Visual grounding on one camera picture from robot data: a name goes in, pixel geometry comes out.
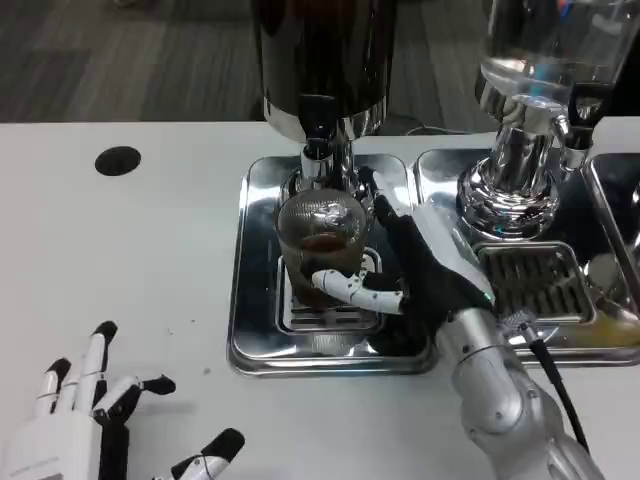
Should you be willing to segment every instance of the glass cup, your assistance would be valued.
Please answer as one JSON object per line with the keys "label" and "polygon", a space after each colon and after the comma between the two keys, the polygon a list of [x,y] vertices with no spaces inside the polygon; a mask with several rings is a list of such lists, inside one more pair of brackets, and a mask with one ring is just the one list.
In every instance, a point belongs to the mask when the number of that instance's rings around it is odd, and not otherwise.
{"label": "glass cup", "polygon": [[298,301],[314,308],[327,308],[336,303],[313,286],[302,274],[302,266],[313,261],[323,268],[359,271],[367,220],[367,212],[360,202],[339,190],[305,190],[282,205],[276,218],[276,231]]}

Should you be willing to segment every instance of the coffee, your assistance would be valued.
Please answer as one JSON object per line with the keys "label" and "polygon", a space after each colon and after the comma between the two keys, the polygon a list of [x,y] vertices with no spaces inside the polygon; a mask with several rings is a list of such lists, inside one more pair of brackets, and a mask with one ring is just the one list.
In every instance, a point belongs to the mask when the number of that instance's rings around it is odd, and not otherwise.
{"label": "coffee", "polygon": [[344,250],[347,239],[337,233],[321,233],[305,237],[300,242],[300,249],[316,253],[331,253]]}

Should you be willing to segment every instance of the clear plastic container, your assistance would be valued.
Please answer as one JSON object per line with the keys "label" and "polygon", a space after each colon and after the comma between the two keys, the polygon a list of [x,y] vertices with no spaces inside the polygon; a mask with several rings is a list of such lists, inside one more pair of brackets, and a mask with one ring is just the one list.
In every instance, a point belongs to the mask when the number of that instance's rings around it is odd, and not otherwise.
{"label": "clear plastic container", "polygon": [[576,82],[613,87],[638,30],[638,0],[494,0],[484,77],[532,107],[566,110]]}

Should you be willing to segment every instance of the metal grate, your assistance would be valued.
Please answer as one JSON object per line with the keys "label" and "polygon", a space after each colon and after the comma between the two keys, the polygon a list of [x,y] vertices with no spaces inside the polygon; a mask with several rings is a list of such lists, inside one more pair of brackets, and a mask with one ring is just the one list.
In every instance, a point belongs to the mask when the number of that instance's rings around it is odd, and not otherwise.
{"label": "metal grate", "polygon": [[476,246],[480,265],[489,277],[500,315],[528,307],[538,322],[589,322],[595,318],[580,267],[569,245],[523,242]]}

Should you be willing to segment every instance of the robotic hand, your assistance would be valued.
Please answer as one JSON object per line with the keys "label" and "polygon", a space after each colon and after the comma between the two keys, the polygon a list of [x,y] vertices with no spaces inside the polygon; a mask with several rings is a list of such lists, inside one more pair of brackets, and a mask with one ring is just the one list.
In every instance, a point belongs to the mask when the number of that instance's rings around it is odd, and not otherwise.
{"label": "robotic hand", "polygon": [[[398,202],[370,169],[360,169],[359,177],[403,270],[404,290],[376,291],[369,288],[380,283],[373,274],[318,266],[306,270],[314,285],[346,303],[426,326],[454,365],[467,435],[489,457],[498,479],[603,480],[532,316],[522,312],[498,322],[490,283],[456,229],[447,228],[429,204],[412,210]],[[565,433],[558,405],[529,378],[505,338],[515,328],[558,390],[580,443]]]}
{"label": "robotic hand", "polygon": [[[126,480],[126,421],[143,391],[168,395],[176,386],[164,375],[130,376],[107,390],[108,347],[117,330],[102,323],[81,365],[60,358],[45,372],[32,418],[5,447],[0,480]],[[175,465],[170,480],[214,480],[243,446],[242,434],[227,429]]]}

